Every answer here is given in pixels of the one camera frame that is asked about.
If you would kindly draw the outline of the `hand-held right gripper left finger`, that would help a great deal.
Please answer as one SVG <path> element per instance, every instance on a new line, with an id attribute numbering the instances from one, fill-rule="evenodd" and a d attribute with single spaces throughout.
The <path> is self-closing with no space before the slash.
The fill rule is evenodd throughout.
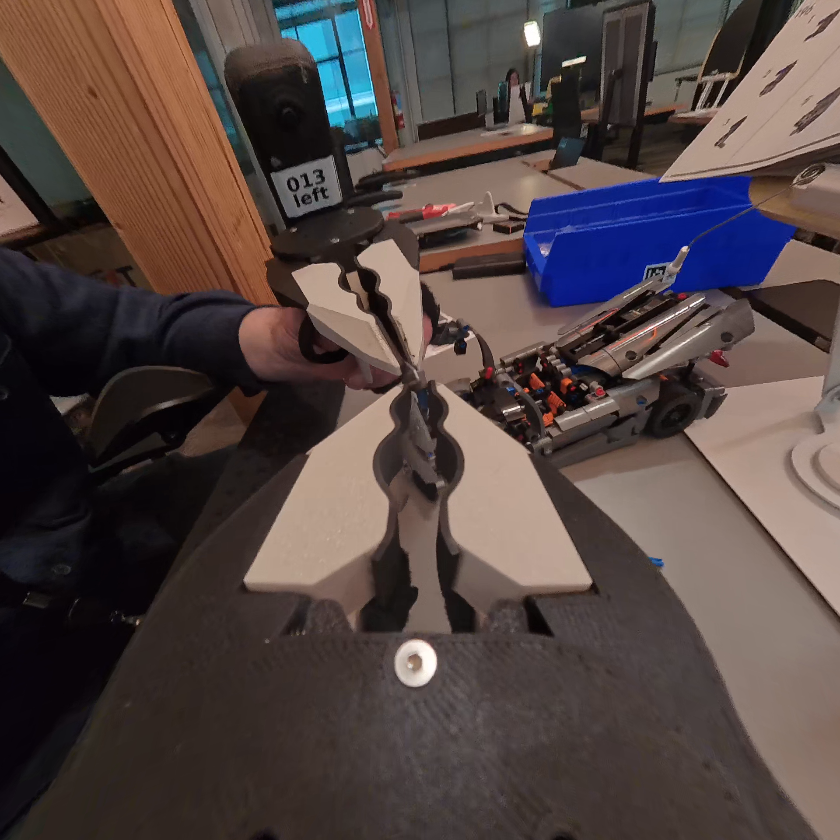
<path id="1" fill-rule="evenodd" d="M 367 631 L 404 629 L 417 588 L 391 483 L 403 469 L 412 406 L 413 393 L 394 388 L 292 462 L 246 589 L 336 602 Z"/>

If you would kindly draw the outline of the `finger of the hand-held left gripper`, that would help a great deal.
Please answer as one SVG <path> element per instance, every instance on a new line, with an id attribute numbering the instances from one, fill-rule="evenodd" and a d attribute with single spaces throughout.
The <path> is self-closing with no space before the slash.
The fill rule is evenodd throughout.
<path id="1" fill-rule="evenodd" d="M 343 269 L 337 264 L 315 264 L 291 274 L 306 303 L 315 330 L 347 350 L 360 363 L 401 376 L 397 358 L 382 327 L 371 311 L 361 306 L 352 289 L 342 287 Z"/>
<path id="2" fill-rule="evenodd" d="M 397 358 L 419 369 L 427 342 L 418 269 L 391 239 L 368 246 L 355 261 L 370 311 Z"/>

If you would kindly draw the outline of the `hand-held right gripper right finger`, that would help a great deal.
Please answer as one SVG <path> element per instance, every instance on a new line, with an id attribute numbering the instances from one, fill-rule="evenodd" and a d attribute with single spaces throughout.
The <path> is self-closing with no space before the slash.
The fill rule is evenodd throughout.
<path id="1" fill-rule="evenodd" d="M 594 585 L 550 490 L 560 474 L 448 386 L 428 386 L 436 443 L 437 577 L 450 630 L 475 632 L 494 606 Z"/>

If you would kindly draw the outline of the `grey curved lego panel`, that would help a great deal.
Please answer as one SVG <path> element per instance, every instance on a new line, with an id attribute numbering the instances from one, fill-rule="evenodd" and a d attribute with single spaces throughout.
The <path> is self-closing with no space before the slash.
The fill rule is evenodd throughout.
<path id="1" fill-rule="evenodd" d="M 402 363 L 399 385 L 393 406 L 404 466 L 423 496 L 438 501 L 447 486 L 437 461 L 445 405 L 414 364 Z"/>

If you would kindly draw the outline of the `lego car model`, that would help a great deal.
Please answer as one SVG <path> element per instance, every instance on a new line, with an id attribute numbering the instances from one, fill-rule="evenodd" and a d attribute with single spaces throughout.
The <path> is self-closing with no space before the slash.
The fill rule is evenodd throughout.
<path id="1" fill-rule="evenodd" d="M 447 387 L 529 452 L 571 466 L 713 417 L 728 394 L 697 363 L 728 367 L 726 352 L 753 331 L 745 300 L 721 307 L 647 280 L 498 360 L 478 338 L 478 375 Z"/>

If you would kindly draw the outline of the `person's left hand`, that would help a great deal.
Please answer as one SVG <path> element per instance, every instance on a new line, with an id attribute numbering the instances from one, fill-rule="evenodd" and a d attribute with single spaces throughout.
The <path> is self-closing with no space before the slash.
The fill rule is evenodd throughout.
<path id="1" fill-rule="evenodd" d="M 371 368 L 369 374 L 349 356 L 333 364 L 315 364 L 299 349 L 303 312 L 292 308 L 257 308 L 238 328 L 239 348 L 251 373 L 262 384 L 339 382 L 353 390 L 392 385 L 396 374 Z"/>

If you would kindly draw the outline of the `toy space shuttle model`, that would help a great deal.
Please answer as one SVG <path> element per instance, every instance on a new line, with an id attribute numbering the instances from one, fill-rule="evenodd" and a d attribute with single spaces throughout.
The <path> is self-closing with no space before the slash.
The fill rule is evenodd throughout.
<path id="1" fill-rule="evenodd" d="M 524 223 L 527 214 L 509 203 L 496 203 L 491 192 L 478 202 L 463 204 L 427 204 L 421 208 L 391 212 L 385 221 L 412 226 L 417 236 L 448 233 L 456 230 L 482 231 L 493 224 Z"/>

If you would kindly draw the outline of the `wooden desk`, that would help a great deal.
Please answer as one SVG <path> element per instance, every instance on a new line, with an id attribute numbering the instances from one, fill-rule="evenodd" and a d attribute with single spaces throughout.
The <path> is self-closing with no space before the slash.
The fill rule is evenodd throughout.
<path id="1" fill-rule="evenodd" d="M 553 141 L 551 127 L 521 123 L 499 130 L 470 129 L 420 140 L 388 154 L 384 172 L 417 170 L 436 173 L 546 151 Z"/>

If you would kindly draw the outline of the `black office chair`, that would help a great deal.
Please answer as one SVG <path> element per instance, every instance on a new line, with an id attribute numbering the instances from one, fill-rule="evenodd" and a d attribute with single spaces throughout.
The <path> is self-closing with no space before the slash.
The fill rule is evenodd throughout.
<path id="1" fill-rule="evenodd" d="M 83 448 L 91 477 L 112 478 L 180 448 L 231 387 L 173 366 L 116 374 L 101 390 Z"/>

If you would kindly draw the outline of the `blue storage bin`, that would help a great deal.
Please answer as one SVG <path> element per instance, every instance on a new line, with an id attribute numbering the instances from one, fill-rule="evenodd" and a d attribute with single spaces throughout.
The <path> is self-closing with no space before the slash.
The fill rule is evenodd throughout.
<path id="1" fill-rule="evenodd" d="M 608 301 L 686 245 L 673 291 L 757 286 L 795 227 L 754 208 L 750 183 L 648 179 L 536 198 L 523 233 L 528 270 L 555 308 Z"/>

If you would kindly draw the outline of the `white book stand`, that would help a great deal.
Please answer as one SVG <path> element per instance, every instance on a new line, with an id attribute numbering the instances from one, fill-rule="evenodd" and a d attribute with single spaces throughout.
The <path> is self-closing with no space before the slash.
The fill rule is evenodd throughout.
<path id="1" fill-rule="evenodd" d="M 689 432 L 693 445 L 826 604 L 839 614 L 838 282 L 759 294 L 796 334 L 831 326 L 823 378 L 733 389 L 721 413 Z"/>

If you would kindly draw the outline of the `person's dark clothing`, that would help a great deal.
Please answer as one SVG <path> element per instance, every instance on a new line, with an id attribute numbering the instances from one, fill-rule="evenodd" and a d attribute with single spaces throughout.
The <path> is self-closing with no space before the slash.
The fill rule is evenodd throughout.
<path id="1" fill-rule="evenodd" d="M 80 600 L 148 611 L 235 448 L 166 455 L 99 483 L 20 359 L 2 369 L 2 838 L 56 778 L 132 632 L 71 626 Z"/>

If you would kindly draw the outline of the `black computer monitor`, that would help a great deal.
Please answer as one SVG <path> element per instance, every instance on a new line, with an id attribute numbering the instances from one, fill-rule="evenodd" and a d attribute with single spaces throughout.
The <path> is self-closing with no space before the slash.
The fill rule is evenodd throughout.
<path id="1" fill-rule="evenodd" d="M 540 87 L 556 135 L 582 130 L 581 97 L 596 94 L 584 149 L 602 158 L 609 130 L 629 130 L 626 167 L 635 169 L 644 134 L 648 83 L 655 66 L 656 5 L 627 2 L 557 8 L 543 16 Z"/>

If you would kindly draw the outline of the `narrow wooden post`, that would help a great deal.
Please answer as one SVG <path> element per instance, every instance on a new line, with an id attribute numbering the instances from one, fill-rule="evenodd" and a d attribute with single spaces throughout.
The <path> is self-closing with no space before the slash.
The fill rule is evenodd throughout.
<path id="1" fill-rule="evenodd" d="M 387 76 L 385 52 L 382 42 L 382 29 L 380 27 L 380 21 L 375 1 L 373 2 L 377 16 L 375 31 L 370 32 L 364 28 L 361 19 L 361 14 L 360 21 L 362 26 L 362 35 L 364 39 L 365 52 L 369 63 L 371 79 L 373 84 L 374 100 L 381 128 L 383 148 L 385 154 L 390 154 L 391 152 L 394 152 L 400 147 L 400 140 L 393 118 L 391 86 L 389 78 Z M 360 1 L 357 1 L 357 7 L 360 12 Z"/>

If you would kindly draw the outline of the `wide wooden post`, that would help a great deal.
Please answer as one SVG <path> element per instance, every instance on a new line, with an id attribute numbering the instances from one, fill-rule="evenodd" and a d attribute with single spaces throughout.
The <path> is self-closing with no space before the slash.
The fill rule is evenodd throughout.
<path id="1" fill-rule="evenodd" d="M 151 287 L 277 299 L 269 241 L 172 2 L 1 2 L 2 59 Z"/>

